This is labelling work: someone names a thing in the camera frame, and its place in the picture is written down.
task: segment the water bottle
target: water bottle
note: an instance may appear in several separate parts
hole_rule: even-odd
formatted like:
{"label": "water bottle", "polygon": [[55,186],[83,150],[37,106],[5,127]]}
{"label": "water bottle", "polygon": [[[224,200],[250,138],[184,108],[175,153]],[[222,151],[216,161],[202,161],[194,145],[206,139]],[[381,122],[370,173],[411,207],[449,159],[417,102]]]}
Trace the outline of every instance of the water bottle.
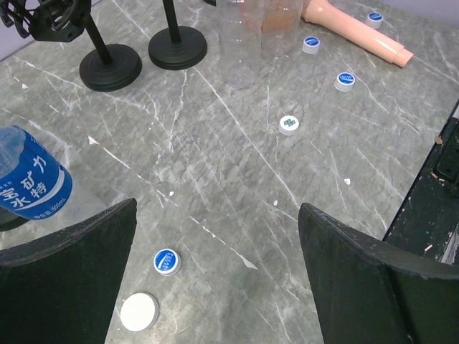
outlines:
{"label": "water bottle", "polygon": [[219,67],[230,86],[253,84],[260,70],[264,0],[218,0]]}
{"label": "water bottle", "polygon": [[33,136],[17,126],[0,127],[0,207],[54,230],[106,209]]}
{"label": "water bottle", "polygon": [[283,56],[298,43],[303,0],[267,0],[262,26],[263,50]]}

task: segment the green cross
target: green cross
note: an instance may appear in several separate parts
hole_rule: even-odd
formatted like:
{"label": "green cross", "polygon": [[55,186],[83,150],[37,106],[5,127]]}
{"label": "green cross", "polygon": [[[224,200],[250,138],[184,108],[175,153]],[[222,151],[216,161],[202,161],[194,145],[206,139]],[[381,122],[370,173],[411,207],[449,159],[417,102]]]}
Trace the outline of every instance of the green cross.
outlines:
{"label": "green cross", "polygon": [[295,124],[295,120],[291,120],[290,118],[284,122],[284,125],[288,125],[289,127],[291,127],[294,124]]}

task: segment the skin-colored arm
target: skin-colored arm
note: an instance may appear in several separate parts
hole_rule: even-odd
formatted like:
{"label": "skin-colored arm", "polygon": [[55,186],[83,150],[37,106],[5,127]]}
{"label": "skin-colored arm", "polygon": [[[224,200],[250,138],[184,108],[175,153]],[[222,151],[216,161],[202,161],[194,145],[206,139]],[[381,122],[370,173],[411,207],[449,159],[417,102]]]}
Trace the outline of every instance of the skin-colored arm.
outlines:
{"label": "skin-colored arm", "polygon": [[305,0],[302,17],[347,38],[382,59],[404,67],[413,53],[361,21],[338,10],[327,0]]}

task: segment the blue sticker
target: blue sticker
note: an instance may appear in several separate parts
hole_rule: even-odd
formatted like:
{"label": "blue sticker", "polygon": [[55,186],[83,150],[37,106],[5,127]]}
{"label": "blue sticker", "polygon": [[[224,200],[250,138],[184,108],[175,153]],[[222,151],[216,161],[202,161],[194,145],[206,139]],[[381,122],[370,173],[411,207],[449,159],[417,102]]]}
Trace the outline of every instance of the blue sticker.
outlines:
{"label": "blue sticker", "polygon": [[160,251],[155,257],[155,265],[161,271],[169,271],[174,267],[175,262],[175,254],[168,249]]}
{"label": "blue sticker", "polygon": [[47,219],[67,203],[72,176],[27,131],[25,134],[17,167],[0,178],[0,206],[25,219]]}
{"label": "blue sticker", "polygon": [[338,80],[341,84],[350,85],[354,83],[355,78],[351,73],[341,73]]}
{"label": "blue sticker", "polygon": [[371,20],[374,20],[375,22],[379,22],[380,20],[382,20],[382,15],[379,14],[378,12],[372,12],[368,15],[368,17]]}
{"label": "blue sticker", "polygon": [[316,45],[318,45],[319,40],[317,37],[310,36],[310,37],[306,37],[304,39],[304,42],[310,47],[315,47]]}

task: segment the white bottle cap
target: white bottle cap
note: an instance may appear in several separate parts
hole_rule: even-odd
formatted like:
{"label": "white bottle cap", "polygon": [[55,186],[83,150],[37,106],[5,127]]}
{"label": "white bottle cap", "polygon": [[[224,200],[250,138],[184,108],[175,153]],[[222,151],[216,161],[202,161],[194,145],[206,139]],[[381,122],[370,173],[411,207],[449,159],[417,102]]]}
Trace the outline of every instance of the white bottle cap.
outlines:
{"label": "white bottle cap", "polygon": [[321,40],[314,36],[308,36],[303,40],[303,51],[308,54],[315,54],[321,46]]}
{"label": "white bottle cap", "polygon": [[279,131],[287,136],[292,136],[298,131],[300,121],[293,116],[287,115],[280,119]]}
{"label": "white bottle cap", "polygon": [[382,14],[378,12],[370,12],[366,16],[365,24],[373,29],[378,29],[381,26],[383,18]]}
{"label": "white bottle cap", "polygon": [[173,249],[162,249],[155,256],[155,269],[163,276],[173,276],[181,266],[180,256]]}
{"label": "white bottle cap", "polygon": [[351,73],[339,73],[335,80],[335,87],[342,92],[349,92],[354,87],[356,78]]}
{"label": "white bottle cap", "polygon": [[120,319],[130,331],[142,331],[158,320],[159,306],[156,299],[144,292],[131,295],[121,306]]}

